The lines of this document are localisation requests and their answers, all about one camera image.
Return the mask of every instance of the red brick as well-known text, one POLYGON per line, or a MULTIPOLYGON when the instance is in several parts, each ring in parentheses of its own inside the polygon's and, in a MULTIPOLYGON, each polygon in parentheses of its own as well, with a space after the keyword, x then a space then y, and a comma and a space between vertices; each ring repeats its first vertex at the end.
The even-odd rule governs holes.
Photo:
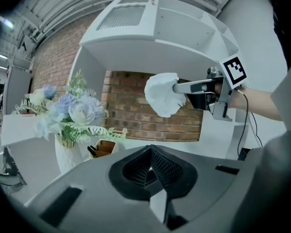
POLYGON ((120 84, 119 78, 105 78, 104 84, 120 84))
POLYGON ((106 77, 110 78, 113 76, 113 72, 112 71, 106 71, 106 77))
POLYGON ((158 131, 187 132, 187 126, 157 124, 158 131))
POLYGON ((135 120, 136 121, 149 122, 150 121, 150 115, 136 114, 135 115, 135 120))
POLYGON ((156 112, 149 105, 143 105, 141 112, 145 114, 156 114, 156 112))
POLYGON ((168 119, 168 123, 170 124, 182 124, 182 118, 179 118, 179 117, 170 117, 168 119))
POLYGON ((185 104, 185 108, 186 108, 187 110, 194 110, 194 107, 193 107, 193 105, 191 104, 191 102, 186 102, 186 104, 185 104))
POLYGON ((183 109, 178 110, 177 113, 175 113, 175 116, 177 117, 188 117, 189 113, 183 109))
POLYGON ((136 103, 139 103, 139 104, 149 104, 149 103, 146 101, 146 98, 145 98, 145 97, 137 97, 137 98, 136 98, 136 103))
POLYGON ((180 135, 177 134, 177 133, 167 133, 166 136, 165 136, 166 139, 173 139, 173 140, 176 140, 176 139, 179 139, 180 138, 180 135))
POLYGON ((145 86, 146 86, 146 82, 147 82, 147 80, 139 80, 139 81, 137 82, 137 86, 138 86, 138 87, 145 88, 145 86))
POLYGON ((121 127, 127 129, 140 129, 140 122, 129 122, 124 120, 117 119, 108 119, 111 120, 112 127, 121 127))
POLYGON ((129 111, 132 111, 132 112, 141 112, 141 106, 140 105, 131 105, 129 107, 129 111))
POLYGON ((130 87, 122 87, 119 85, 114 85, 111 88, 112 93, 122 93, 122 94, 132 94, 130 87))
POLYGON ((56 76, 61 76, 62 74, 63 74, 63 72, 62 72, 62 71, 55 72, 55 73, 54 73, 54 77, 56 77, 56 76))
POLYGON ((112 93, 102 93, 101 100, 102 101, 116 101, 117 95, 112 93))
POLYGON ((131 137, 162 139, 162 136, 162 133, 155 133, 150 131, 131 131, 131 137))
POLYGON ((134 95, 144 96, 145 95, 145 90, 143 88, 134 87, 134 88, 131 89, 131 93, 134 94, 134 95))
POLYGON ((102 88, 102 92, 110 92, 110 90, 111 90, 111 86, 109 85, 104 85, 102 88))
POLYGON ((187 132, 200 132, 200 126, 185 126, 187 132))
POLYGON ((197 120, 197 119, 192 119, 192 118, 183 118, 182 119, 182 124, 201 125, 202 124, 202 120, 197 120))
POLYGON ((129 112, 115 112, 115 117, 121 120, 133 120, 134 114, 129 112))
POLYGON ((134 103, 134 96, 119 95, 118 103, 134 103))
POLYGON ((143 123, 143 124, 141 124, 141 129, 142 130, 156 131, 156 124, 154 124, 154 123, 143 123))
POLYGON ((189 111, 189 117, 203 118, 203 111, 202 110, 189 111))
POLYGON ((183 140, 198 140, 200 133, 181 133, 180 139, 183 140))
POLYGON ((63 75, 59 76, 59 80, 67 81, 68 79, 69 79, 69 74, 63 74, 63 75))
POLYGON ((63 70, 63 74, 69 74, 69 73, 70 73, 70 69, 63 70))
POLYGON ((121 79, 121 85, 123 85, 123 86, 136 86, 137 85, 137 81, 135 79, 122 78, 121 79))
POLYGON ((166 123, 167 119, 164 117, 159 117, 159 116, 151 116, 150 122, 166 123))

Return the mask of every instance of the hand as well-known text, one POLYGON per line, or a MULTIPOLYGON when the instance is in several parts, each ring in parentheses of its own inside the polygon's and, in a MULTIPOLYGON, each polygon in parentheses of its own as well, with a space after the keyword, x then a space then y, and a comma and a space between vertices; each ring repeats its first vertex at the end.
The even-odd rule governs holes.
POLYGON ((216 83, 214 85, 214 92, 216 95, 220 96, 222 91, 222 84, 221 83, 216 83))

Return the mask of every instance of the black slot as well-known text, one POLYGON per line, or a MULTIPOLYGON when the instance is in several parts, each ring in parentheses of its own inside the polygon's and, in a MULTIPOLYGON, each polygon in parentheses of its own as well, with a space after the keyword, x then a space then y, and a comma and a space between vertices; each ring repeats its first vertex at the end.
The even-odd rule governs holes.
POLYGON ((224 172, 224 173, 230 173, 230 174, 238 174, 239 172, 239 169, 237 168, 233 168, 233 167, 229 167, 229 166, 222 166, 222 165, 218 165, 215 167, 216 170, 219 170, 221 172, 224 172))
POLYGON ((164 224, 167 226, 167 228, 173 231, 186 224, 187 222, 188 221, 185 218, 176 215, 171 201, 168 201, 164 219, 164 224))
POLYGON ((153 170, 150 170, 145 178, 145 186, 150 185, 151 183, 155 182, 157 180, 156 175, 153 170))
POLYGON ((67 188, 41 215, 40 217, 50 225, 57 227, 82 190, 79 188, 67 188))

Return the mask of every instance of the black mesh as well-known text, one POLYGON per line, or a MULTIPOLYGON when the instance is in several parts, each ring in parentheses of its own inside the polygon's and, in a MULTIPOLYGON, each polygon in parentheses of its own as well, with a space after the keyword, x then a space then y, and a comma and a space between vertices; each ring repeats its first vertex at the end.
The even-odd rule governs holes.
POLYGON ((150 167, 153 168, 164 188, 176 182, 183 174, 182 167, 157 151, 148 149, 124 166, 123 175, 132 183, 144 187, 150 167))
POLYGON ((109 178, 125 198, 149 200, 165 189, 172 199, 181 198, 191 190, 197 171, 190 163, 151 145, 114 163, 109 178))
POLYGON ((160 155, 155 150, 152 150, 151 153, 152 168, 164 188, 181 178, 183 174, 182 167, 160 155))
POLYGON ((151 151, 148 150, 127 163, 123 168, 123 175, 137 186, 144 187, 146 175, 151 165, 151 151))

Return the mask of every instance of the flower bouquet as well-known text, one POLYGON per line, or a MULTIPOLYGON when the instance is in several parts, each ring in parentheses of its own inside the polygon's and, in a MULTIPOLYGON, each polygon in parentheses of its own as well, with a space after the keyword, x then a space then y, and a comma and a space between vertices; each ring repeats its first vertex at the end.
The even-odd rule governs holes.
POLYGON ((86 89, 86 80, 79 71, 65 87, 65 94, 53 101, 55 86, 44 85, 27 94, 21 105, 15 106, 13 114, 30 110, 37 115, 34 131, 37 137, 49 139, 55 135, 55 151, 61 172, 67 172, 82 162, 77 142, 89 142, 91 136, 105 140, 125 138, 127 129, 116 131, 98 126, 108 112, 95 98, 93 90, 86 89))

